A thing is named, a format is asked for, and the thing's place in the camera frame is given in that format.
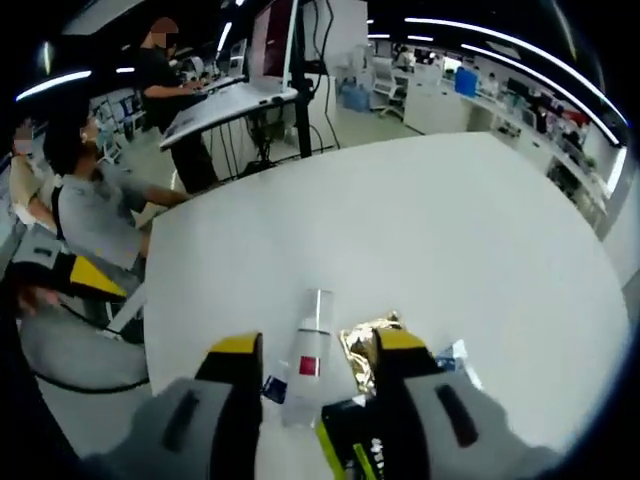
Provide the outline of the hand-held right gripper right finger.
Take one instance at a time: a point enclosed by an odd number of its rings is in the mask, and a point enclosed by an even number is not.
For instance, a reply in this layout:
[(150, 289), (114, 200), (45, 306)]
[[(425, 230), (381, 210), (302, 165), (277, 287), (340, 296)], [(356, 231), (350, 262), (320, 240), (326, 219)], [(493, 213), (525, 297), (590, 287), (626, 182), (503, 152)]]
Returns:
[(375, 344), (386, 478), (547, 479), (560, 464), (514, 433), (498, 402), (440, 368), (418, 337), (382, 329)]

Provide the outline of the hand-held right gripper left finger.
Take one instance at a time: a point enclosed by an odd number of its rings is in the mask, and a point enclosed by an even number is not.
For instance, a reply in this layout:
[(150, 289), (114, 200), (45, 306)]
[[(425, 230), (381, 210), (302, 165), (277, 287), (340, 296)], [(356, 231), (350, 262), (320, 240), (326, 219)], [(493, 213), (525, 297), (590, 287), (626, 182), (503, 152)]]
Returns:
[(215, 343), (192, 378), (136, 411), (125, 438), (88, 457), (94, 479), (252, 479), (262, 423), (262, 336)]

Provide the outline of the person's left hand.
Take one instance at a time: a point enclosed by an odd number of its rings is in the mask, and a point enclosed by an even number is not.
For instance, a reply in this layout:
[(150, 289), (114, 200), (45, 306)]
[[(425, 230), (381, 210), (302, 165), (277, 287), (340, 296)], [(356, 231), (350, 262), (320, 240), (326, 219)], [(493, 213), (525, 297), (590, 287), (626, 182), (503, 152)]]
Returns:
[(17, 290), (17, 313), (19, 319), (33, 316), (42, 306), (58, 307), (59, 293), (40, 286), (21, 286)]

